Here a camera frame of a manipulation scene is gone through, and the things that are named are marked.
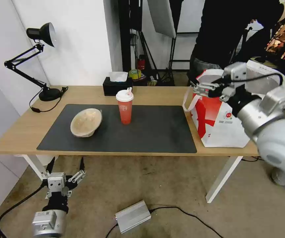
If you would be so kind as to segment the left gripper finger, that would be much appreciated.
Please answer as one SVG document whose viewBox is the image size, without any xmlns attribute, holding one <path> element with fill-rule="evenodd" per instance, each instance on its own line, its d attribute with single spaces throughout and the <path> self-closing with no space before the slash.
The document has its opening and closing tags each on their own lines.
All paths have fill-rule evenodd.
<svg viewBox="0 0 285 238">
<path fill-rule="evenodd" d="M 56 157 L 53 157 L 52 160 L 49 162 L 49 164 L 46 166 L 45 179 L 48 179 L 49 176 L 51 175 L 55 160 L 56 160 Z"/>
<path fill-rule="evenodd" d="M 80 161 L 80 168 L 79 171 L 74 174 L 71 178 L 69 178 L 69 182 L 73 184 L 78 184 L 85 176 L 86 176 L 86 170 L 85 170 L 85 164 L 84 164 L 84 158 L 81 158 Z"/>
</svg>

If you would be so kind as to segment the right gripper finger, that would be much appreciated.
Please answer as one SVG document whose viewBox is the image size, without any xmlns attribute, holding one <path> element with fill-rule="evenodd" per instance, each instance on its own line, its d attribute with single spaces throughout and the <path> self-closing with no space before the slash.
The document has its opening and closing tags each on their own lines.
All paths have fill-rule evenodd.
<svg viewBox="0 0 285 238">
<path fill-rule="evenodd" d="M 196 78 L 198 87 L 218 87 L 222 84 L 223 76 L 221 75 L 200 75 Z"/>
<path fill-rule="evenodd" d="M 220 97 L 222 95 L 219 84 L 197 84 L 193 86 L 193 92 L 199 96 Z"/>
</svg>

